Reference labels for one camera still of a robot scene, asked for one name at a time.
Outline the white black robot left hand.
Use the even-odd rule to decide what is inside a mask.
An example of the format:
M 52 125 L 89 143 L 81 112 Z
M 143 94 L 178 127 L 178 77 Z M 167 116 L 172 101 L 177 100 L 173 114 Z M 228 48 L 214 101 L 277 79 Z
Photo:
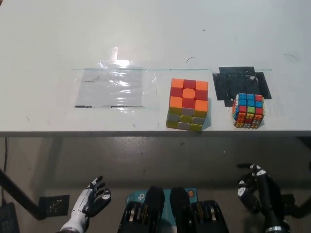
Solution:
M 72 213 L 82 213 L 86 217 L 94 217 L 112 200 L 112 193 L 105 188 L 103 177 L 94 179 L 80 194 Z

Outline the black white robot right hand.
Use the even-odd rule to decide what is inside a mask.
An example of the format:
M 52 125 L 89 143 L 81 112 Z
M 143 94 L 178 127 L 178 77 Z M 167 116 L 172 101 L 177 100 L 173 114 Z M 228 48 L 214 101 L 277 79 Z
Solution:
M 238 197 L 250 213 L 263 214 L 263 232 L 289 233 L 280 188 L 267 171 L 251 163 L 237 164 L 237 167 L 250 170 L 239 181 Z

